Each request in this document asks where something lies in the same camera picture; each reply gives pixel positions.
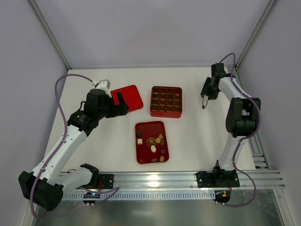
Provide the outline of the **red tin lid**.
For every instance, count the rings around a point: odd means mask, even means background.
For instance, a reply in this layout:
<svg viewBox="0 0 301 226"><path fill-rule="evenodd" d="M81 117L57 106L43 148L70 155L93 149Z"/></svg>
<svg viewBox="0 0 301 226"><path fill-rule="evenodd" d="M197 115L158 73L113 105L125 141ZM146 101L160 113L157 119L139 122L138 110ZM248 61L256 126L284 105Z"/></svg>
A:
<svg viewBox="0 0 301 226"><path fill-rule="evenodd" d="M140 96L138 88L135 85L126 86L111 91L111 95L116 105L119 105L119 100L117 96L117 93L119 92L122 94L125 103L129 107L128 112L133 112L143 108L142 98Z"/></svg>

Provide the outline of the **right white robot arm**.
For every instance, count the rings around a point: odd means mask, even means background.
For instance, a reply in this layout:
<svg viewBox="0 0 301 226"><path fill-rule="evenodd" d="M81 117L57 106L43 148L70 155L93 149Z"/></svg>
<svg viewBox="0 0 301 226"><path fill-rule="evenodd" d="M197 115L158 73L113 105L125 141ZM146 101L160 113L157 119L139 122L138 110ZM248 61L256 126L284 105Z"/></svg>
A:
<svg viewBox="0 0 301 226"><path fill-rule="evenodd" d="M196 174L199 188L239 187L237 161L247 139L254 136L261 124L261 100L245 93L235 77L224 70L223 63L211 66L211 77L206 78L202 91L202 108L208 101L223 93L230 105L225 120L227 141L212 171Z"/></svg>

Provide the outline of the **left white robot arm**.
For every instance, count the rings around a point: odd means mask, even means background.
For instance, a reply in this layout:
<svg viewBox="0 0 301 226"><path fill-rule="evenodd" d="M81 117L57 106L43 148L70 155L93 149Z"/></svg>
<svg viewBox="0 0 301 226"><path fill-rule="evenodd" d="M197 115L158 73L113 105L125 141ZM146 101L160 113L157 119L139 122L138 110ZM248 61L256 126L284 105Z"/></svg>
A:
<svg viewBox="0 0 301 226"><path fill-rule="evenodd" d="M104 89L92 89L80 109L65 121L64 133L48 155L31 171L23 171L19 184L23 196L30 204L37 204L46 211L54 210L64 194L79 187L94 188L100 182L99 169L87 163L60 177L60 173L75 150L98 127L103 118L114 118L128 113L122 93L117 93L119 103Z"/></svg>

